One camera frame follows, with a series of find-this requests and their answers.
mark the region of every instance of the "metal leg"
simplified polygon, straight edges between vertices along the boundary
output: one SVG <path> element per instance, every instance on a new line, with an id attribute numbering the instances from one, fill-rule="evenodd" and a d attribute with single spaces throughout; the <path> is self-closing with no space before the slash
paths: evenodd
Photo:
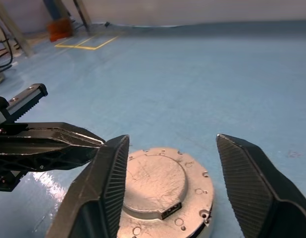
<path id="1" fill-rule="evenodd" d="M 68 11 L 67 11 L 65 5 L 63 4 L 62 0 L 54 0 L 54 3 L 57 6 L 57 8 L 60 12 L 60 15 L 62 17 L 69 17 Z"/>
<path id="2" fill-rule="evenodd" d="M 84 27 L 86 28 L 87 31 L 89 31 L 89 26 L 91 25 L 91 20 L 90 17 L 87 13 L 87 10 L 85 8 L 85 5 L 82 0 L 73 0 L 75 7 L 79 13 L 80 18 L 83 21 Z"/>
<path id="3" fill-rule="evenodd" d="M 15 37 L 17 42 L 19 43 L 21 49 L 24 53 L 30 57 L 34 55 L 34 52 L 25 39 L 24 35 L 20 31 L 19 27 L 13 22 L 13 20 L 9 17 L 8 12 L 5 10 L 4 6 L 0 2 L 0 19 L 5 24 L 7 29 L 11 32 L 11 34 Z"/>
<path id="4" fill-rule="evenodd" d="M 0 29 L 0 40 L 2 41 L 2 44 L 4 45 L 4 47 L 6 48 L 6 50 L 9 52 L 9 47 L 8 47 L 8 44 L 7 42 L 5 41 L 5 37 L 4 37 L 4 34 L 2 32 L 2 30 Z M 12 54 L 15 54 L 17 53 L 17 50 L 16 48 L 11 45 L 11 49 L 12 49 Z"/>

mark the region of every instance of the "yellow floor marking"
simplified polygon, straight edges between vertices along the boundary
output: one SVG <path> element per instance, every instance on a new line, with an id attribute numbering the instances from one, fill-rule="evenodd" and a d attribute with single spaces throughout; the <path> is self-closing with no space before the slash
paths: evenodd
<path id="1" fill-rule="evenodd" d="M 83 42 L 81 42 L 81 43 L 79 43 L 78 45 L 75 45 L 75 46 L 80 46 L 81 44 L 83 44 L 83 43 L 89 41 L 90 39 L 92 39 L 92 38 L 94 38 L 95 36 L 98 36 L 98 35 L 100 35 L 100 33 L 95 34 L 94 36 L 88 38 L 87 40 L 85 40 L 85 41 L 83 41 Z"/>
<path id="2" fill-rule="evenodd" d="M 71 46 L 71 45 L 58 45 L 55 47 L 61 47 L 61 48 L 77 48 L 77 49 L 85 49 L 85 50 L 91 50 L 94 51 L 95 47 L 88 47 L 88 46 Z"/>
<path id="3" fill-rule="evenodd" d="M 100 47 L 103 47 L 104 45 L 110 43 L 111 41 L 114 41 L 114 40 L 117 39 L 118 37 L 119 37 L 119 36 L 113 37 L 112 39 L 110 39 L 110 40 L 108 40 L 108 41 L 102 43 L 100 46 L 97 46 L 97 47 L 95 48 L 95 50 L 99 49 Z"/>
<path id="4" fill-rule="evenodd" d="M 77 48 L 77 49 L 84 49 L 84 50 L 95 51 L 95 50 L 97 50 L 97 49 L 99 49 L 99 48 L 105 46 L 106 44 L 110 43 L 111 41 L 114 41 L 115 39 L 117 39 L 117 38 L 119 37 L 119 36 L 113 37 L 112 39 L 110 39 L 110 40 L 108 40 L 108 41 L 102 43 L 101 45 L 99 45 L 99 46 L 97 46 L 97 47 L 80 46 L 81 44 L 83 44 L 83 43 L 89 41 L 91 38 L 93 38 L 93 37 L 95 37 L 95 36 L 97 36 L 97 35 L 99 35 L 99 34 L 100 34 L 100 33 L 98 33 L 98 34 L 96 34 L 96 35 L 94 35 L 94 36 L 92 36 L 92 37 L 90 37 L 90 38 L 84 40 L 83 42 L 79 43 L 78 45 L 63 45 L 62 43 L 64 43 L 64 42 L 70 40 L 70 39 L 67 39 L 67 40 L 64 41 L 64 42 L 55 45 L 55 47 L 61 47 L 61 48 Z"/>
<path id="5" fill-rule="evenodd" d="M 70 39 L 72 39 L 73 37 L 69 37 L 68 39 L 66 39 L 65 41 L 63 41 L 63 42 L 61 42 L 61 43 L 58 43 L 57 45 L 55 45 L 55 46 L 59 46 L 59 45 L 61 45 L 61 44 L 63 44 L 63 43 L 65 43 L 66 41 L 69 41 Z"/>

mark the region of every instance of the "robotic arm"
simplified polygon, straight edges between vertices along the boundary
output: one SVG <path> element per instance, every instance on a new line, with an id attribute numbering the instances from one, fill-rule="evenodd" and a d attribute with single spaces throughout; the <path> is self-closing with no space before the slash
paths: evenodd
<path id="1" fill-rule="evenodd" d="M 70 170 L 90 162 L 70 186 L 46 238 L 116 238 L 123 206 L 129 136 L 105 141 L 67 123 L 15 123 L 47 96 L 33 84 L 0 97 L 0 191 L 28 172 Z M 229 200 L 246 238 L 306 238 L 306 199 L 263 151 L 219 134 Z"/>

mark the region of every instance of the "screw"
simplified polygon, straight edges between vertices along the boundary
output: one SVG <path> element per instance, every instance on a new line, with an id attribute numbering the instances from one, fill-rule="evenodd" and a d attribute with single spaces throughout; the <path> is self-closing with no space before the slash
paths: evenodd
<path id="1" fill-rule="evenodd" d="M 16 100 L 19 100 L 18 98 L 12 98 L 11 100 L 10 100 L 10 102 L 15 102 Z"/>
<path id="2" fill-rule="evenodd" d="M 135 228 L 133 229 L 133 234 L 136 235 L 136 236 L 139 235 L 140 232 L 141 232 L 141 228 L 140 228 L 140 227 L 135 227 Z"/>
<path id="3" fill-rule="evenodd" d="M 211 216 L 209 216 L 209 217 L 205 220 L 205 223 L 206 223 L 206 224 L 209 224 L 210 221 L 211 221 Z"/>
<path id="4" fill-rule="evenodd" d="M 6 134 L 6 131 L 5 131 L 5 129 L 3 129 L 3 128 L 0 128 L 0 134 Z"/>
<path id="5" fill-rule="evenodd" d="M 207 177 L 208 177 L 208 171 L 203 172 L 203 176 L 204 176 L 205 178 L 207 178 Z"/>

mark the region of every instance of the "raised circular center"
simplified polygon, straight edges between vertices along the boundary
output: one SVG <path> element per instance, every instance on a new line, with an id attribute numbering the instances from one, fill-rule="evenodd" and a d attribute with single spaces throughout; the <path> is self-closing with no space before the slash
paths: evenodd
<path id="1" fill-rule="evenodd" d="M 144 219 L 158 218 L 184 199 L 186 187 L 185 172 L 176 161 L 141 155 L 128 162 L 124 207 Z"/>

